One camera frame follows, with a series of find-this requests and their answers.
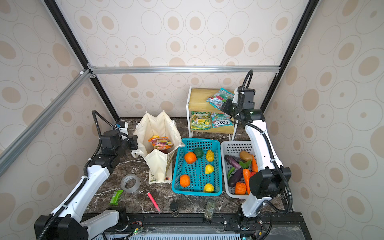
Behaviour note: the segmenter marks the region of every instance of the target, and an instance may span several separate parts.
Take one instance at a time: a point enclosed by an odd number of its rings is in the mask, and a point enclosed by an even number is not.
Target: tape roll
[[[127,184],[127,182],[131,179],[136,179],[136,183],[133,185],[133,187],[130,187],[130,188],[125,188],[125,185]],[[121,180],[121,183],[120,183],[120,187],[127,193],[133,193],[135,191],[137,191],[139,189],[139,186],[140,186],[140,179],[138,178],[138,176],[136,176],[135,174],[131,173],[131,174],[128,174],[127,176],[125,176],[124,178],[122,178]]]

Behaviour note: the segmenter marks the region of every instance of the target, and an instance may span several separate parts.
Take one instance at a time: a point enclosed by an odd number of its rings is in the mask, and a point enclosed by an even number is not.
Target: wallpaper
[[[87,79],[0,177],[1,240],[35,239],[38,216],[50,214],[76,186],[98,144],[93,109],[113,121]]]
[[[314,240],[384,236],[383,23],[383,1],[323,1],[265,114]]]
[[[39,1],[0,1],[0,154],[82,67]]]
[[[279,65],[308,0],[57,0],[93,66]]]
[[[146,111],[156,116],[163,110],[170,117],[186,117],[189,86],[233,91],[241,86],[245,76],[246,73],[99,74],[99,80],[120,117],[142,117]],[[257,108],[274,76],[274,73],[253,74],[250,86],[256,91]]]

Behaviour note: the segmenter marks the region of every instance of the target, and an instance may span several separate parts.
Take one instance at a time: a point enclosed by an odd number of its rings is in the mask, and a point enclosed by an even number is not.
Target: carrot
[[[245,185],[247,186],[247,192],[249,195],[251,193],[251,189],[249,188],[249,178],[250,178],[249,169],[243,169],[243,176],[244,176],[244,180],[245,180]]]
[[[257,170],[257,162],[256,162],[256,159],[255,159],[255,157],[253,155],[252,155],[252,171],[258,172],[258,170]]]
[[[236,195],[244,195],[247,187],[242,182],[237,182],[235,186],[235,194]]]

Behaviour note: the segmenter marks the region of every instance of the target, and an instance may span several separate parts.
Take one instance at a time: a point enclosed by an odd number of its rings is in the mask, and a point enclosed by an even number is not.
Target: white plastic basket
[[[223,164],[223,173],[224,173],[224,184],[225,184],[225,191],[227,192],[228,196],[233,198],[239,198],[239,199],[247,199],[248,195],[236,195],[235,194],[235,188],[228,186],[228,180],[227,175],[229,170],[232,168],[232,166],[227,163],[224,159],[225,155],[232,155],[238,157],[241,151],[246,151],[252,154],[255,159],[255,152],[253,150],[253,146],[251,141],[224,141],[221,143],[221,161]]]

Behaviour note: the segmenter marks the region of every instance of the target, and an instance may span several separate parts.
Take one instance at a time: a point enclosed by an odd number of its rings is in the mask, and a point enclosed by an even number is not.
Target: dark marble countertop
[[[128,135],[132,134],[138,119],[125,119],[129,123]],[[188,125],[186,118],[173,118],[176,122],[177,129],[180,132],[181,138],[188,136]],[[193,137],[216,139],[219,142],[228,141],[227,134],[214,134],[205,132],[194,132]],[[243,127],[238,127],[236,131],[235,140],[249,141],[249,137]],[[176,161],[176,153],[172,159],[172,173]],[[163,213],[169,213],[169,204],[176,201],[179,204],[180,213],[202,213],[205,210],[205,205],[208,198],[216,200],[215,212],[236,212],[239,205],[244,202],[243,199],[231,198],[225,192],[224,179],[223,179],[223,192],[217,197],[203,197],[177,194],[172,191],[171,184],[169,183],[148,183],[149,167],[142,157],[134,158],[131,152],[128,151],[124,157],[121,158],[120,163],[117,165],[110,177],[101,185],[97,193],[92,198],[87,206],[85,213],[101,213],[108,208],[109,202],[112,198],[114,191],[121,190],[121,179],[129,174],[134,173],[140,178],[140,188],[136,192],[129,194],[123,192],[121,194],[119,205],[125,207],[127,213],[156,213],[157,210],[153,206],[151,200],[147,196],[150,192],[159,205]],[[276,197],[272,202],[280,209],[283,208],[281,199]],[[271,211],[269,206],[265,206],[264,210]]]

